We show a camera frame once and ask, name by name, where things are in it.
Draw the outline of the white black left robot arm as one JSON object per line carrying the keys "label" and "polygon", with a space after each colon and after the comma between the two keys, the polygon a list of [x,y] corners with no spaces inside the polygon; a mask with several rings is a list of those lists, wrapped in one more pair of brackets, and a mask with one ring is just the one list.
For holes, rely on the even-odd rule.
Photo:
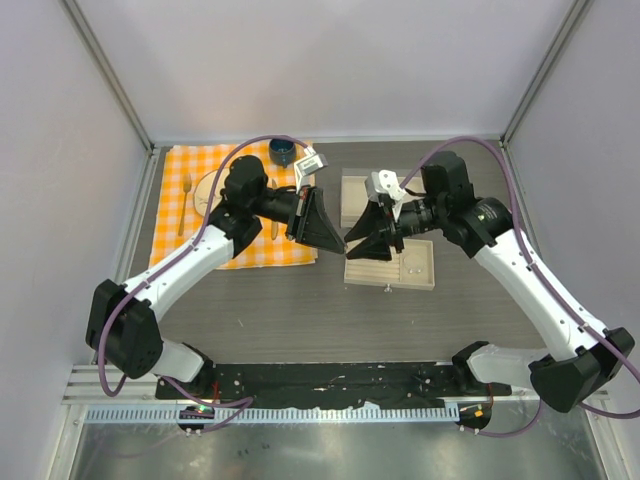
{"label": "white black left robot arm", "polygon": [[203,369],[204,355],[163,339],[159,323],[202,278],[247,250],[260,234],[262,220],[283,224],[286,238],[297,244],[344,253],[345,244],[326,213],[323,191],[309,180],[326,165],[323,155],[307,149],[293,165],[295,185],[272,188],[257,157],[236,158],[203,232],[126,282],[106,280],[96,288],[87,344],[131,379],[154,374],[193,381]]}

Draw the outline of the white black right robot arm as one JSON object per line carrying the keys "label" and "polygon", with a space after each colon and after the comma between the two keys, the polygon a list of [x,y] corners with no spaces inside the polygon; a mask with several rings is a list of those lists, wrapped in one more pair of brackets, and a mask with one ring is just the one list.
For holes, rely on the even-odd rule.
{"label": "white black right robot arm", "polygon": [[389,261],[407,238],[439,230],[488,271],[540,334],[542,349],[501,348],[475,342],[452,359],[464,379],[532,389],[552,409],[567,413],[613,379],[635,346],[624,328],[609,329],[581,305],[535,255],[515,229],[510,210],[495,198],[476,196],[466,164],[439,152],[420,169],[423,192],[415,199],[395,172],[365,180],[368,203],[347,233],[348,259]]}

